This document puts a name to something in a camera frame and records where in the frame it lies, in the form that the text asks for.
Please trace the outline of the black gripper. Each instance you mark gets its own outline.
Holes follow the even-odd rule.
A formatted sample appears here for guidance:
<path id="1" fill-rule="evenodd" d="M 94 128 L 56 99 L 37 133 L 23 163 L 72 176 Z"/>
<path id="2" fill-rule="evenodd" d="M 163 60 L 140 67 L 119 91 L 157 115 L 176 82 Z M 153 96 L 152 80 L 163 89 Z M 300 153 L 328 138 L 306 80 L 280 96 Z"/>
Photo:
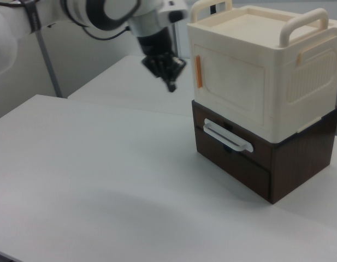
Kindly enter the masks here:
<path id="1" fill-rule="evenodd" d="M 176 81 L 185 68 L 186 61 L 174 56 L 168 27 L 149 36 L 137 37 L 137 40 L 145 55 L 141 63 L 156 78 L 163 80 L 169 92 L 174 92 Z"/>

